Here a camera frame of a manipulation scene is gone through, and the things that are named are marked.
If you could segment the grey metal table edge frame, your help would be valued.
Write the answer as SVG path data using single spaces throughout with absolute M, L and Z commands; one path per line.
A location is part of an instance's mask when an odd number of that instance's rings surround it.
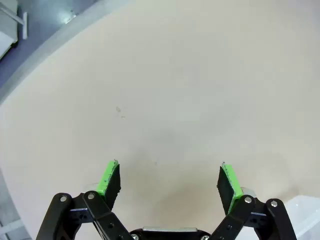
M 0 60 L 0 106 L 47 57 L 84 29 L 136 0 L 26 0 L 30 36 Z

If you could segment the white cart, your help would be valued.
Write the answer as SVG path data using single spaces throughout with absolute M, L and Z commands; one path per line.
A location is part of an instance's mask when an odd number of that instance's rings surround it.
M 0 0 L 0 60 L 19 41 L 18 25 L 22 26 L 22 39 L 28 38 L 28 13 L 18 16 L 18 0 Z

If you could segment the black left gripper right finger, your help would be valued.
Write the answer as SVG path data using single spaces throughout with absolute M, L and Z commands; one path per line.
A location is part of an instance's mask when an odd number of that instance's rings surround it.
M 259 240 L 297 240 L 284 203 L 245 194 L 230 164 L 221 164 L 216 186 L 225 217 L 209 240 L 235 240 L 243 227 L 254 229 Z

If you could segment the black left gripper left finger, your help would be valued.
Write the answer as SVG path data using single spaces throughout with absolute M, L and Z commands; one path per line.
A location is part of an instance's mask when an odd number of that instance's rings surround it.
M 82 224 L 92 223 L 102 240 L 131 240 L 131 234 L 112 212 L 121 190 L 120 164 L 108 163 L 97 190 L 72 197 L 54 195 L 39 228 L 36 240 L 75 240 Z

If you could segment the large clear plastic tub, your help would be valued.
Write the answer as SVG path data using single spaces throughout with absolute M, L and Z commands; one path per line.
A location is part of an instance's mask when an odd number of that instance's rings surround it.
M 284 205 L 297 240 L 320 240 L 320 198 L 297 195 Z

